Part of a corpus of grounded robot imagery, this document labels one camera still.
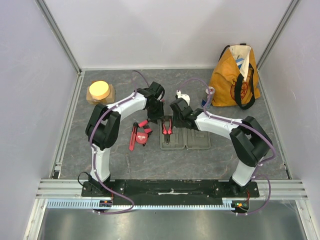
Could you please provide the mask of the pink handled pliers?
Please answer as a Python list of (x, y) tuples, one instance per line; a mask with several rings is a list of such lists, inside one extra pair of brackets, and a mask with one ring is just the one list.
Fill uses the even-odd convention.
[(165, 116), (161, 119), (160, 123), (164, 142), (168, 145), (171, 141), (171, 134), (173, 133), (173, 118), (172, 116)]

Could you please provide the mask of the grey plastic tool case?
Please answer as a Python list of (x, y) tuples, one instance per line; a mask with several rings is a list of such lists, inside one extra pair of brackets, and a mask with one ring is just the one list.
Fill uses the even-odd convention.
[(211, 148), (210, 134), (208, 132), (177, 127), (172, 127), (173, 132), (170, 136), (170, 143), (166, 144), (162, 134), (161, 120), (158, 121), (158, 125), (161, 150), (208, 150)]

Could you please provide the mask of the pink utility knife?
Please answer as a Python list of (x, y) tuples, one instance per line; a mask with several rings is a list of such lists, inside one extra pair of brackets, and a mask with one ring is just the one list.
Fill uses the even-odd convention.
[(138, 123), (134, 122), (133, 125), (132, 125), (129, 148), (128, 148), (130, 151), (133, 151), (134, 148), (135, 148), (135, 142), (136, 142), (136, 135), (137, 135), (138, 127), (139, 127)]

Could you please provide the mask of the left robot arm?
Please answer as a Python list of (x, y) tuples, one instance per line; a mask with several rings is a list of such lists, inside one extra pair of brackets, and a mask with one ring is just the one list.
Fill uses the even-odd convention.
[(131, 95), (109, 105), (97, 104), (85, 129), (92, 152), (89, 181), (98, 196), (110, 191), (110, 151), (117, 141), (121, 121), (133, 113), (146, 110), (147, 120), (157, 123), (164, 117), (165, 89), (156, 82), (147, 88), (138, 88)]

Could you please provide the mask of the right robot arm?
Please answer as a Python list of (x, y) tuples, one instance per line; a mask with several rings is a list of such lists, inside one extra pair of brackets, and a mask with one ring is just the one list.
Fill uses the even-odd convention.
[(236, 170), (229, 179), (229, 191), (235, 197), (242, 196), (263, 158), (273, 143), (258, 121), (251, 116), (245, 119), (231, 119), (214, 115), (201, 108), (192, 110), (183, 98), (174, 100), (173, 126), (213, 133), (231, 140), (239, 160)]

